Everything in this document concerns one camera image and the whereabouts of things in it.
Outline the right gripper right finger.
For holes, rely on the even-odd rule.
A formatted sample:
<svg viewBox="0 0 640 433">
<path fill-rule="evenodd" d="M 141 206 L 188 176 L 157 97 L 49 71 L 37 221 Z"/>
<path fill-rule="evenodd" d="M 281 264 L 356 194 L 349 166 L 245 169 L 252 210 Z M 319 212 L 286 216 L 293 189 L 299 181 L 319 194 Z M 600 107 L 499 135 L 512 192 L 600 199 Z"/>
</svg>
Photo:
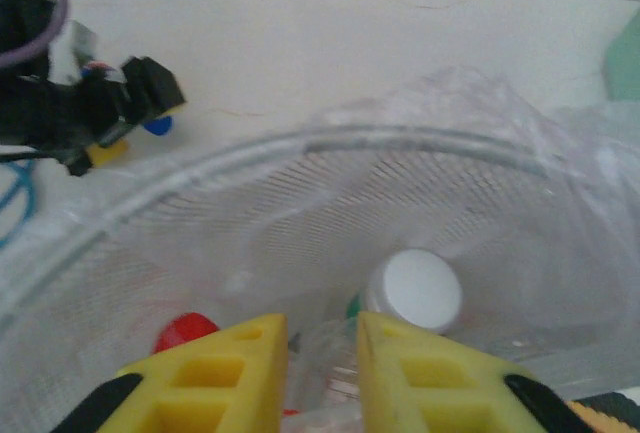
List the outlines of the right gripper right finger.
<svg viewBox="0 0 640 433">
<path fill-rule="evenodd" d="M 357 316 L 367 432 L 589 432 L 520 365 L 375 312 Z"/>
</svg>

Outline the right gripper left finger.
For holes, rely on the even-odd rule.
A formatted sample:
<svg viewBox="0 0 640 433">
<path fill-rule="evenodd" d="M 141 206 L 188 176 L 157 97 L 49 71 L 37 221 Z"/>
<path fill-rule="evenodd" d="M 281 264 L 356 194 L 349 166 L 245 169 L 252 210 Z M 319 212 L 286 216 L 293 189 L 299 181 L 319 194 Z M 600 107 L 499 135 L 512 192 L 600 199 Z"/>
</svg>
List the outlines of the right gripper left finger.
<svg viewBox="0 0 640 433">
<path fill-rule="evenodd" d="M 267 314 L 123 367 L 58 432 L 277 432 L 287 319 Z"/>
</svg>

